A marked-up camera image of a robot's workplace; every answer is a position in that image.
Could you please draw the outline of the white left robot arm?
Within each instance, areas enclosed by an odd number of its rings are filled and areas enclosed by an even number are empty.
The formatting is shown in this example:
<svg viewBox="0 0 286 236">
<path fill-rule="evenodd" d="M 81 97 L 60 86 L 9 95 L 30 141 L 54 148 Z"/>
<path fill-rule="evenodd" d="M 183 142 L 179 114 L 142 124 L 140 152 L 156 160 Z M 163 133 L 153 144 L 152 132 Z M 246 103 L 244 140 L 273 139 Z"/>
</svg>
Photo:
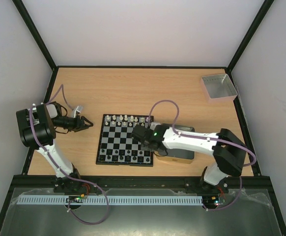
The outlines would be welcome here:
<svg viewBox="0 0 286 236">
<path fill-rule="evenodd" d="M 79 132 L 93 126 L 90 120 L 80 115 L 81 110 L 82 106 L 78 106 L 69 116 L 65 107 L 51 102 L 33 105 L 30 109 L 16 112 L 22 143 L 45 157 L 55 171 L 58 185 L 81 180 L 75 166 L 64 156 L 55 142 L 58 127 L 67 132 Z"/>
</svg>

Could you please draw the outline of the gold metal tin with pieces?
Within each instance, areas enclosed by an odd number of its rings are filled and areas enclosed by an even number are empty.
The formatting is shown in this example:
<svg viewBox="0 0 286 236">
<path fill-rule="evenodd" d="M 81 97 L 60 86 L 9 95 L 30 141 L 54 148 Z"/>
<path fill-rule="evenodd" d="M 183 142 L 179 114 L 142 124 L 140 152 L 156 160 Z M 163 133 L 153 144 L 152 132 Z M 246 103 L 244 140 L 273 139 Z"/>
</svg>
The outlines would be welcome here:
<svg viewBox="0 0 286 236">
<path fill-rule="evenodd" d="M 164 162 L 191 164 L 195 159 L 195 152 L 184 149 L 167 149 L 154 152 L 156 157 Z"/>
</svg>

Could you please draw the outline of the black and grey chessboard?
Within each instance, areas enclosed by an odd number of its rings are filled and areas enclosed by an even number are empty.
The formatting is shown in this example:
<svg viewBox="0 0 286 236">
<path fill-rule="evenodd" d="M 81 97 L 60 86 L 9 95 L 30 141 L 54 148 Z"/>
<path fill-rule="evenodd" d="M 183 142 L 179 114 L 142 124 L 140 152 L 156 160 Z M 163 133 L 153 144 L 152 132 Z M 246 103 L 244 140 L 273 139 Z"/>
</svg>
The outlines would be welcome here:
<svg viewBox="0 0 286 236">
<path fill-rule="evenodd" d="M 110 116 L 109 126 L 105 125 L 106 116 Z M 153 117 L 146 115 L 128 115 L 128 114 L 104 114 L 102 118 L 101 132 L 99 138 L 99 145 L 96 157 L 97 165 L 129 165 L 129 166 L 153 166 L 153 153 L 141 147 L 141 144 L 131 138 L 131 133 L 135 126 L 148 127 L 148 122 L 153 121 Z M 124 155 L 120 155 L 119 151 L 124 150 Z M 125 161 L 127 150 L 130 150 L 131 161 Z M 136 150 L 137 155 L 133 156 L 132 151 Z M 118 156 L 118 161 L 113 161 L 113 156 Z M 138 157 L 143 157 L 143 162 L 138 162 Z"/>
</svg>

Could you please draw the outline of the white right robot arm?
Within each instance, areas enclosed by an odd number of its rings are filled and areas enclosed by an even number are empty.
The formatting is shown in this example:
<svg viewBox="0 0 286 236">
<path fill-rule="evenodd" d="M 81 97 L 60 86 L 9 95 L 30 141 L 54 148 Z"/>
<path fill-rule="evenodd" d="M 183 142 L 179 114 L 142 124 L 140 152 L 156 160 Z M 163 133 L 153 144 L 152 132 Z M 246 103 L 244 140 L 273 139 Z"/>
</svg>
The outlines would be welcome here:
<svg viewBox="0 0 286 236">
<path fill-rule="evenodd" d="M 230 130 L 218 133 L 197 133 L 153 123 L 149 127 L 135 126 L 131 138 L 150 151 L 181 149 L 214 157 L 215 163 L 206 167 L 200 180 L 204 192 L 212 192 L 224 178 L 239 177 L 245 162 L 245 144 Z"/>
</svg>

